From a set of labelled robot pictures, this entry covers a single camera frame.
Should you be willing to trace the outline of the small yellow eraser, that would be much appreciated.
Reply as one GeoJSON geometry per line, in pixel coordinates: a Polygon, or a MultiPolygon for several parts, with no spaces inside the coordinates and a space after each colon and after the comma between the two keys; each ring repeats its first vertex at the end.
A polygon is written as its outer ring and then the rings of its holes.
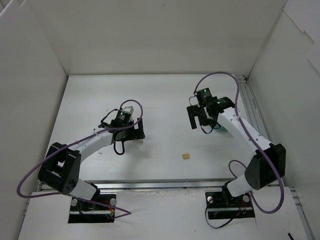
{"type": "Polygon", "coordinates": [[[189,160],[190,159],[190,154],[189,153],[183,154],[182,155],[182,159],[183,160],[189,160]]]}

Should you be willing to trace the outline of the grey white eraser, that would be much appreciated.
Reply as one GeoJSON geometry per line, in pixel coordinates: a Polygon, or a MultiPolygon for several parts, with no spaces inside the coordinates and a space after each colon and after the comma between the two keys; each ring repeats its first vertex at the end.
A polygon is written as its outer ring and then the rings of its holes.
{"type": "Polygon", "coordinates": [[[136,143],[142,145],[144,143],[144,141],[143,140],[137,140],[136,143]]]}

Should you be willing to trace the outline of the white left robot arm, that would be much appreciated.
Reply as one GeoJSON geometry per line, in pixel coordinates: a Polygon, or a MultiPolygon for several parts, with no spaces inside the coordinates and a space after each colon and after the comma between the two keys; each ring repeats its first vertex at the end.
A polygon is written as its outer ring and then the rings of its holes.
{"type": "Polygon", "coordinates": [[[115,109],[116,117],[110,123],[100,121],[98,129],[84,141],[67,146],[53,143],[47,152],[46,161],[41,165],[37,178],[62,195],[82,199],[89,210],[100,204],[100,190],[96,185],[80,179],[81,164],[100,149],[113,146],[113,151],[122,156],[125,152],[116,150],[116,143],[123,146],[127,141],[143,140],[145,133],[143,119],[133,120],[133,107],[115,109]]]}

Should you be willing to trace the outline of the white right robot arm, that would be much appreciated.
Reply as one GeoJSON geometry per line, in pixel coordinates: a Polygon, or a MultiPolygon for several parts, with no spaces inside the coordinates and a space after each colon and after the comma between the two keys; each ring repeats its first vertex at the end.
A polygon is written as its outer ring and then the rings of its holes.
{"type": "Polygon", "coordinates": [[[212,96],[209,88],[194,96],[198,103],[186,108],[191,128],[220,126],[242,144],[251,158],[243,175],[223,185],[221,200],[225,205],[233,206],[241,195],[282,180],[286,168],[286,149],[282,144],[264,138],[239,115],[228,97],[212,96]]]}

